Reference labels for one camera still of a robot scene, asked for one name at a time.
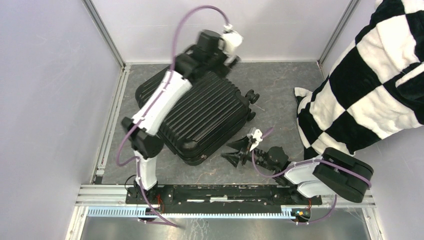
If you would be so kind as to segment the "black suitcase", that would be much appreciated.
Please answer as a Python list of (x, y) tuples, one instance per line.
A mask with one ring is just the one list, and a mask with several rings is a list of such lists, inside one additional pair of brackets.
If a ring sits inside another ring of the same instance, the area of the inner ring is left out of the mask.
[(242, 95), (230, 80), (209, 71), (175, 104), (157, 135), (187, 165), (197, 166), (255, 117), (250, 104), (259, 97), (252, 89)]

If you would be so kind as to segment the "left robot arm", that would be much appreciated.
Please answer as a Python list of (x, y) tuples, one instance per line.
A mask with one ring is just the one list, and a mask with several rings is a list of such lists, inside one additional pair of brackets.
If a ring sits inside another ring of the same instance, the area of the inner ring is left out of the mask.
[(136, 161), (135, 184), (138, 197), (145, 204), (157, 198), (156, 177), (157, 156), (164, 142), (157, 133), (177, 102), (193, 87), (201, 77), (214, 68), (224, 66), (225, 61), (234, 56), (244, 38), (235, 30), (223, 34), (203, 30), (197, 42), (173, 57), (173, 62), (165, 70), (158, 87), (132, 117), (124, 117), (121, 125), (126, 130), (125, 141), (129, 141)]

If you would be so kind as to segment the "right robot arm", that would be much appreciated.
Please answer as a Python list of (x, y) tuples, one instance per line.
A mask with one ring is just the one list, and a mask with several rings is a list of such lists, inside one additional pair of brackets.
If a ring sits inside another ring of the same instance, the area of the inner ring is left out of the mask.
[(338, 195), (343, 199), (361, 203), (371, 186), (374, 169), (367, 163), (328, 147), (324, 153), (303, 161), (290, 161), (281, 146), (269, 150), (252, 148), (255, 140), (243, 137), (227, 144), (233, 152), (221, 156), (234, 167), (252, 162), (272, 174), (270, 178), (289, 188), (289, 199), (302, 204), (307, 199), (322, 195)]

